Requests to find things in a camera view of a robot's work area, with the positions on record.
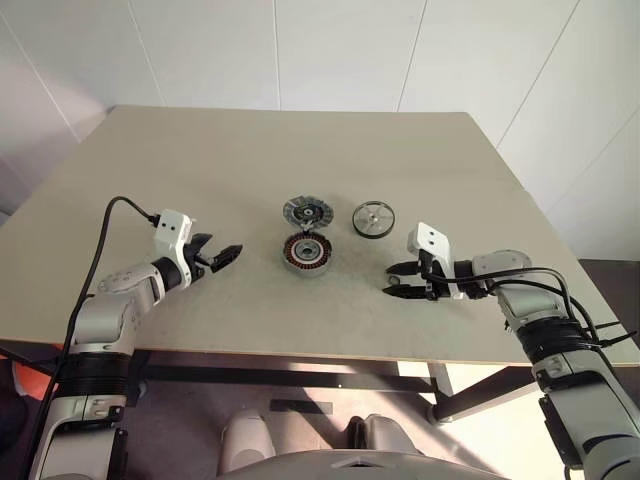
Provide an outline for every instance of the floor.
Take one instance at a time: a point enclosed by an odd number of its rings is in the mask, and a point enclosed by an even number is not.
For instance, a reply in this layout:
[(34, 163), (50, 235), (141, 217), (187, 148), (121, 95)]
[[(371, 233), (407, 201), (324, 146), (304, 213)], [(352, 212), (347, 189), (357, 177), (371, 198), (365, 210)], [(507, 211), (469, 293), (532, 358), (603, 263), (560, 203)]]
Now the floor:
[[(632, 262), (585, 262), (619, 318), (631, 329), (640, 319), (640, 268)], [(156, 363), (188, 360), (192, 364), (319, 371), (373, 371), (427, 376), (423, 363), (318, 361), (301, 358), (264, 358), (193, 354), (186, 359), (157, 354)], [(459, 391), (499, 367), (448, 365), (454, 391)], [(623, 369), (623, 383), (640, 403), (639, 369)], [(6, 385), (7, 369), (4, 375)], [(237, 385), (150, 382), (138, 406), (127, 410), (130, 434), (131, 479), (193, 479), (215, 477), (220, 433), (230, 415), (240, 408), (257, 408), (265, 417), (276, 451), (288, 453), (345, 446), (345, 428), (354, 415), (379, 413), (398, 421), (416, 447), (429, 456), (462, 463), (514, 479), (561, 479), (562, 463), (543, 424), (538, 391), (441, 427), (424, 417), (425, 403), (414, 395), (380, 394), (358, 390), (273, 388)], [(307, 400), (331, 404), (331, 414), (300, 414), (270, 410), (272, 399)], [(37, 402), (28, 400), (31, 412)], [(0, 456), (0, 478), (17, 478), (21, 442)], [(572, 478), (583, 478), (573, 472)]]

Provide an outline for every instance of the beige tabletop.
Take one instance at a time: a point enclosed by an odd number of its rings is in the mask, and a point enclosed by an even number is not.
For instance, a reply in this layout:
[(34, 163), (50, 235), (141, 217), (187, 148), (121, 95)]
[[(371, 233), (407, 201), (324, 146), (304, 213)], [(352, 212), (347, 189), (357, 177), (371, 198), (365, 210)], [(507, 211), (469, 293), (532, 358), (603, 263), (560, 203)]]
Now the beige tabletop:
[[(141, 348), (527, 364), (495, 299), (401, 300), (381, 292), (393, 263), (411, 260), (408, 232), (424, 221), (457, 259), (511, 248), (562, 272), (596, 323), (615, 317), (575, 257), (464, 113), (319, 113), (120, 107), (0, 228), (0, 338), (60, 342), (97, 241), (104, 207), (122, 194), (172, 208), (210, 232), (230, 267), (171, 292), (147, 319)], [(286, 200), (331, 205), (334, 247), (322, 277), (301, 279), (281, 252), (295, 232)], [(367, 200), (396, 212), (379, 240), (355, 234)], [(112, 216), (95, 282), (155, 259), (153, 229), (126, 206)], [(624, 333), (621, 327), (604, 337)], [(640, 363), (631, 341), (608, 350)]]

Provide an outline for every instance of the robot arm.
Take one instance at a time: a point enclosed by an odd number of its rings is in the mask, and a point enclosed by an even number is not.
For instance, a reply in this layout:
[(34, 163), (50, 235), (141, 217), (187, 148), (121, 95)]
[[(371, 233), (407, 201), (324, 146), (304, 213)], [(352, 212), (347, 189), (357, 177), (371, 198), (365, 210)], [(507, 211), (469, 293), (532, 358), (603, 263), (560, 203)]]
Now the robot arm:
[(242, 250), (235, 245), (206, 258), (200, 249), (211, 235), (187, 243), (191, 225), (186, 215), (165, 210), (154, 237), (161, 258), (109, 275), (82, 305), (30, 479), (124, 478), (127, 432), (115, 423), (124, 415), (129, 361), (144, 317), (169, 290), (202, 278), (200, 265), (215, 272)]
[[(534, 286), (540, 284), (539, 274), (525, 254), (502, 250), (454, 262), (447, 237), (423, 223), (409, 235), (409, 251), (419, 261), (394, 265), (388, 272), (420, 273), (427, 286), (394, 285), (386, 293), (429, 300), (494, 293), (533, 365), (544, 392), (545, 423), (564, 464), (583, 468), (587, 480), (638, 478), (640, 411), (604, 356), (603, 342), (580, 325), (558, 296)], [(491, 277), (496, 274), (498, 281)]]

